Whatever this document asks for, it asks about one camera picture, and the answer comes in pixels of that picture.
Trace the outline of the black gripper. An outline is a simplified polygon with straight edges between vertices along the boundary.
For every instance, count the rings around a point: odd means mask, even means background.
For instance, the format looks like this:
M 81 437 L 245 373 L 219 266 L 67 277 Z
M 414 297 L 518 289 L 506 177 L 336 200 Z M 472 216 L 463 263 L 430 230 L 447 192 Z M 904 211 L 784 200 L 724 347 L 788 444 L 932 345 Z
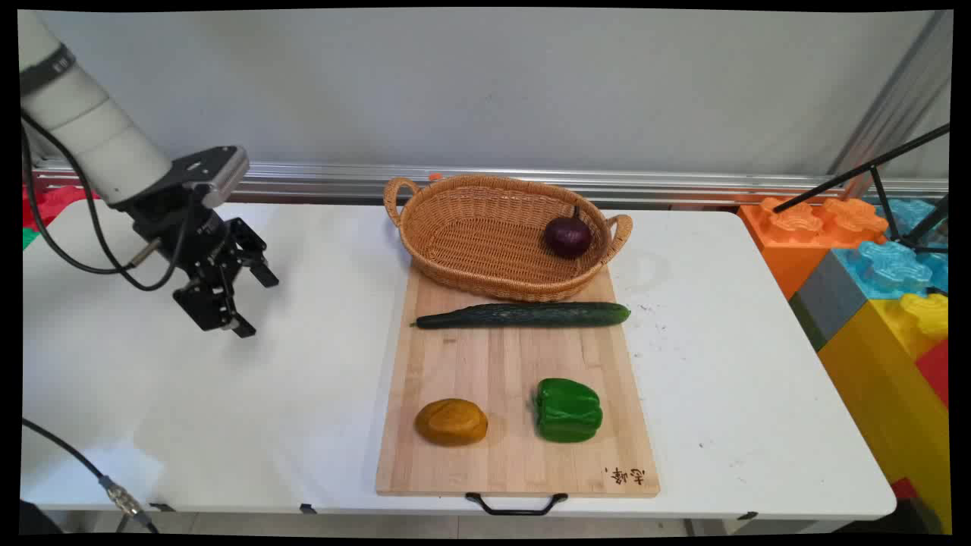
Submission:
M 188 317 L 201 331 L 232 331 L 239 338 L 253 337 L 256 328 L 236 309 L 231 286 L 240 267 L 248 268 L 263 287 L 277 287 L 264 252 L 267 245 L 242 218 L 225 220 L 202 204 L 201 190 L 170 187 L 133 204 L 133 228 L 146 242 L 157 242 L 156 252 L 168 263 L 162 287 L 174 270 L 190 283 L 173 293 Z M 221 272 L 226 274 L 222 280 Z

